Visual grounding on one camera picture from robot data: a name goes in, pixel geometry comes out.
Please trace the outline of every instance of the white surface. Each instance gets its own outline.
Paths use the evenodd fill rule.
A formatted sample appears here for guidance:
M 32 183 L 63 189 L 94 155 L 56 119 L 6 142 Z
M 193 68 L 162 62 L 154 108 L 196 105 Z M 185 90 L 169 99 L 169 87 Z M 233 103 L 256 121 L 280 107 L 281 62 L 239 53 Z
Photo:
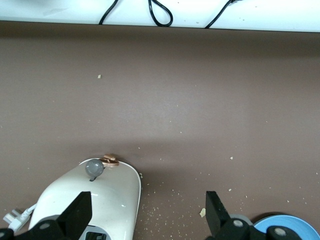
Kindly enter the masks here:
M 46 217 L 60 215 L 82 191 L 91 192 L 92 219 L 89 225 L 102 228 L 112 240 L 132 240 L 141 193 L 138 173 L 130 165 L 106 168 L 89 181 L 85 164 L 54 181 L 40 196 L 29 229 Z
M 160 0 L 173 14 L 172 27 L 204 28 L 226 0 Z M 1 0 L 0 20 L 98 24 L 113 0 Z M 153 4 L 161 23 L 168 15 Z M 104 24 L 155 26 L 148 0 L 119 0 Z M 211 28 L 320 32 L 320 0 L 238 0 Z

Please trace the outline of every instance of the blue plate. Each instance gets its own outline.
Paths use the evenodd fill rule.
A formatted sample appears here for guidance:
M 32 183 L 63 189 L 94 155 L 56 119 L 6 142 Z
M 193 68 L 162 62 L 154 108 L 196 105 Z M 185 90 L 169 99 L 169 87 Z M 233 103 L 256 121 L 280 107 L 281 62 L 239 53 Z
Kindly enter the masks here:
M 306 221 L 290 215 L 268 216 L 254 224 L 260 232 L 266 233 L 270 226 L 287 227 L 295 231 L 302 240 L 320 240 L 320 235 Z

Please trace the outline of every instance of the screw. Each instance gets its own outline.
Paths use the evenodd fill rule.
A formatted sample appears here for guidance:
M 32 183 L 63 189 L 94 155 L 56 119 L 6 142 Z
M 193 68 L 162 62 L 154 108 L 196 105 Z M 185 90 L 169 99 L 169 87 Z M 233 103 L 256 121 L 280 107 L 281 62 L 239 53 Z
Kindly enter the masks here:
M 238 228 L 242 228 L 244 226 L 243 222 L 240 220 L 234 220 L 233 225 L 235 225 Z
M 274 232 L 275 232 L 277 235 L 281 236 L 281 237 L 284 237 L 284 236 L 287 235 L 286 231 L 283 230 L 283 229 L 280 228 L 280 227 L 276 227 L 276 228 L 274 229 Z

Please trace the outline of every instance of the gray knob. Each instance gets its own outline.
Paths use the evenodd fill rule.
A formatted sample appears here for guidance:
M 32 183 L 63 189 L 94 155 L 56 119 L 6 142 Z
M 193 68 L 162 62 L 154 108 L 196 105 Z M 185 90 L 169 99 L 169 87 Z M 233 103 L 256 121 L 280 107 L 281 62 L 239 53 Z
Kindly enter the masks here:
M 85 171 L 90 176 L 90 181 L 94 181 L 104 171 L 104 165 L 99 159 L 92 159 L 86 163 Z

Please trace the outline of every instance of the brown table surface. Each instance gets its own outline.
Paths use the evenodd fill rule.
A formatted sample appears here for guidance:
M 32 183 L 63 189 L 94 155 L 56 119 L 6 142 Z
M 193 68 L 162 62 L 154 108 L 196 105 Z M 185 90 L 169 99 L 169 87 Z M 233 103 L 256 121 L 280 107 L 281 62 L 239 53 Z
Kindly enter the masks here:
M 320 231 L 320 34 L 0 22 L 0 214 L 104 153 L 143 175 L 135 240 L 204 239 L 208 190 Z

